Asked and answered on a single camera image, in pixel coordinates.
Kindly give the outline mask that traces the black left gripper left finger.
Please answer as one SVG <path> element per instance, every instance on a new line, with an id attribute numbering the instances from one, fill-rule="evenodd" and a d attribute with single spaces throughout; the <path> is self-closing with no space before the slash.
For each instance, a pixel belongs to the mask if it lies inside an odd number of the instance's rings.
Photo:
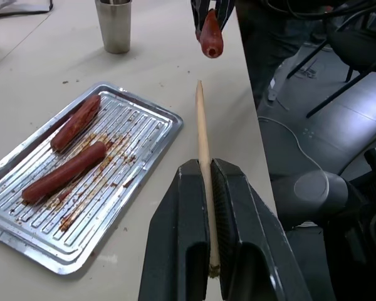
<path id="1" fill-rule="evenodd" d="M 139 300 L 204 300 L 210 237 L 199 162 L 181 165 L 150 221 Z"/>

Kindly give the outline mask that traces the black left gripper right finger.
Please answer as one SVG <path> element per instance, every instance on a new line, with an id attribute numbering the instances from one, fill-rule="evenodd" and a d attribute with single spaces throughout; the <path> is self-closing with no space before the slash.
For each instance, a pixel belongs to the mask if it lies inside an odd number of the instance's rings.
<path id="1" fill-rule="evenodd" d="M 285 232 L 243 171 L 211 163 L 223 300 L 311 300 Z"/>

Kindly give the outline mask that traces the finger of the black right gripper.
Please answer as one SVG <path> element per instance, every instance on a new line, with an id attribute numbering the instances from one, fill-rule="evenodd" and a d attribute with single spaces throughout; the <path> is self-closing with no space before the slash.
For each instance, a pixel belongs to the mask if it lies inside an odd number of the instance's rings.
<path id="1" fill-rule="evenodd" d="M 202 31 L 202 27 L 209 11 L 210 0 L 191 0 L 194 26 L 197 32 Z"/>
<path id="2" fill-rule="evenodd" d="M 223 30 L 233 9 L 235 0 L 216 0 L 216 16 L 220 30 Z"/>

